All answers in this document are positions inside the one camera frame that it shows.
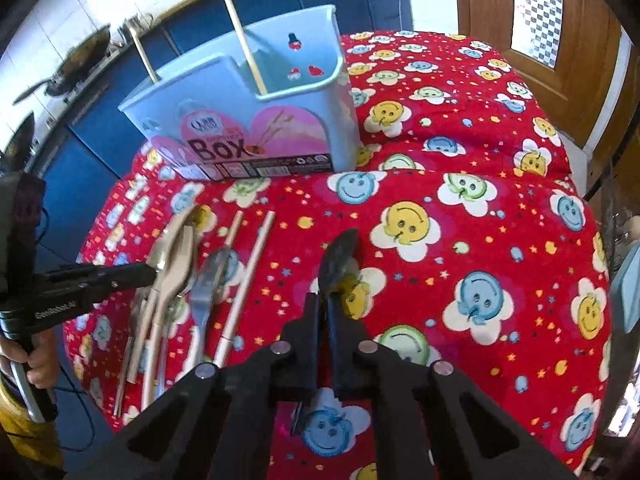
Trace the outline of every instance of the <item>plastic container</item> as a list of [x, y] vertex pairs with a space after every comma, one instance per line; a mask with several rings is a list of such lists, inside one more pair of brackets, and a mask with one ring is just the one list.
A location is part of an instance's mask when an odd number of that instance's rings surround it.
[[244, 30], [267, 95], [230, 32], [164, 65], [118, 108], [188, 178], [353, 171], [358, 123], [335, 7]]

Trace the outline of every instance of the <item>wooden door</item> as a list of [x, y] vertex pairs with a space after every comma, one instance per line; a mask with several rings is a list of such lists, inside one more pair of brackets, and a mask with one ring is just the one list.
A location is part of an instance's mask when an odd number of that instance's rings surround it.
[[[551, 121], [584, 146], [607, 95], [620, 40], [620, 24], [604, 0], [458, 0], [458, 15], [460, 34], [500, 51]], [[532, 52], [518, 50], [522, 34], [514, 27], [529, 28]]]

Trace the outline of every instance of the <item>black cable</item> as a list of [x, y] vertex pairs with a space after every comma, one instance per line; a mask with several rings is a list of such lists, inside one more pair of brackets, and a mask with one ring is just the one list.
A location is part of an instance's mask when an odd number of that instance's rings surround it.
[[91, 415], [89, 414], [89, 409], [87, 408], [86, 404], [84, 403], [84, 400], [82, 400], [81, 394], [84, 394], [85, 392], [80, 392], [79, 390], [77, 390], [73, 384], [73, 381], [71, 380], [71, 377], [69, 377], [69, 374], [66, 373], [66, 370], [60, 366], [60, 369], [62, 370], [62, 373], [65, 375], [66, 380], [68, 381], [68, 383], [70, 384], [71, 388], [67, 389], [67, 388], [56, 388], [59, 389], [61, 391], [69, 391], [71, 393], [76, 394], [76, 397], [78, 398], [78, 400], [80, 401], [80, 404], [82, 404], [82, 409], [84, 410], [84, 414], [86, 415], [87, 420], [89, 421], [89, 426], [91, 427], [91, 439], [89, 439], [89, 443], [86, 444], [83, 447], [67, 447], [67, 446], [60, 446], [60, 444], [56, 443], [56, 442], [48, 442], [47, 440], [40, 438], [39, 436], [31, 436], [31, 435], [23, 435], [23, 434], [19, 434], [19, 433], [11, 433], [9, 431], [6, 432], [6, 434], [8, 436], [16, 436], [18, 438], [26, 438], [26, 439], [30, 439], [30, 440], [41, 440], [43, 442], [47, 442], [48, 444], [51, 444], [52, 446], [57, 446], [60, 449], [64, 450], [64, 451], [69, 451], [72, 453], [82, 453], [84, 451], [86, 451], [87, 449], [89, 449], [95, 441], [95, 424], [93, 419], [91, 418]]
[[47, 231], [49, 231], [49, 224], [51, 222], [51, 218], [49, 218], [49, 212], [44, 208], [42, 208], [42, 212], [44, 213], [45, 223], [44, 223], [44, 228], [40, 233], [40, 236], [36, 240], [36, 245], [42, 241], [42, 239], [44, 238], [44, 235], [47, 234]]

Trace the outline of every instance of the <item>wok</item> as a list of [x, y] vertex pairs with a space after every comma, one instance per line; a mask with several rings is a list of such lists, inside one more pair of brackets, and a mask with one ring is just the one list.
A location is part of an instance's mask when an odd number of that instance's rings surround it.
[[96, 30], [69, 51], [66, 59], [51, 77], [38, 81], [18, 95], [14, 100], [14, 105], [29, 97], [44, 84], [47, 85], [44, 93], [52, 97], [58, 97], [71, 91], [79, 82], [86, 79], [89, 70], [104, 57], [110, 39], [109, 24]]

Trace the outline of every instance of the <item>human hand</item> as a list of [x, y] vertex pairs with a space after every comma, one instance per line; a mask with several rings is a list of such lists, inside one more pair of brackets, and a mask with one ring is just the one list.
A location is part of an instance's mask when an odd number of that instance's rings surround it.
[[27, 363], [31, 370], [27, 380], [37, 388], [51, 388], [56, 384], [60, 372], [60, 362], [56, 353], [56, 333], [51, 328], [36, 335], [39, 346], [27, 355], [18, 343], [0, 336], [0, 369], [13, 379], [10, 361]]

